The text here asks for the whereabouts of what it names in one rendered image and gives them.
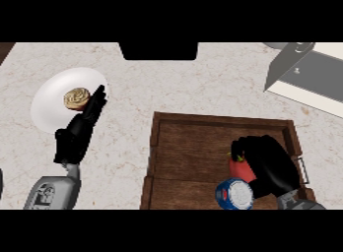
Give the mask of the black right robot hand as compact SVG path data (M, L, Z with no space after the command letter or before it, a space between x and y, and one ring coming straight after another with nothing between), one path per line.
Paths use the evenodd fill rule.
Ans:
M231 157L246 158L256 179L247 182L256 199L283 196L300 188L297 167L278 141L269 136L240 137L231 142Z

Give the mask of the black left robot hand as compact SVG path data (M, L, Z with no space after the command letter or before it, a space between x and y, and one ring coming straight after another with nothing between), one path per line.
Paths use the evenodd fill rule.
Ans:
M89 99L86 108L71 119L65 129L55 131L56 153L53 162L78 164L84 159L93 128L106 104L105 86L100 85Z

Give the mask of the red bell pepper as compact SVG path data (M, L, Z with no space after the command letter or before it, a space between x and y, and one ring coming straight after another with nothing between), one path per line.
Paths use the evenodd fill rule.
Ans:
M229 176L232 178L240 178L246 182L251 182L256 179L254 172L244 157L237 157L237 159L232 159L232 157L229 157L228 168Z

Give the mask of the brown wooden tray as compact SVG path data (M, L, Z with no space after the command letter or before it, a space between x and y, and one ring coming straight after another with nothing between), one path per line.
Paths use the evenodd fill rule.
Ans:
M231 142L263 135L277 139L293 162L302 163L293 121L157 112L139 207L216 210L214 188L229 177Z

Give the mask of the beige frosted cupcake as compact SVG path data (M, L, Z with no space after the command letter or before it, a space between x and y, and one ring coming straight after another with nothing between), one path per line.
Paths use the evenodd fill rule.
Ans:
M68 109L83 111L90 99L90 92L84 88L72 89L63 96L63 105Z

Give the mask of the white round plate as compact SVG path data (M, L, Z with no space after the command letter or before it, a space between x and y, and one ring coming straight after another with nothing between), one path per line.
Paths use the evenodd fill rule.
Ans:
M92 94L99 86L109 92L109 84L103 74L86 67L71 68L58 73L41 85L31 106L31 117L35 126L49 134L65 128L75 110L65 107L63 96L75 88L84 88Z

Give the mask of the blue rimmed can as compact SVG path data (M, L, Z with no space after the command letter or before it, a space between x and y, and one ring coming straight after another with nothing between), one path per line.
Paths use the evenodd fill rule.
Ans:
M250 210L254 198L249 183L240 178L222 181L214 189L214 199L225 210Z

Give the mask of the black appliance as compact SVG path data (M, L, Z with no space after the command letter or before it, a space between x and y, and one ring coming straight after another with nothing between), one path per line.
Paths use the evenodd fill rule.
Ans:
M195 42L121 42L120 48L126 60L177 60L197 59Z

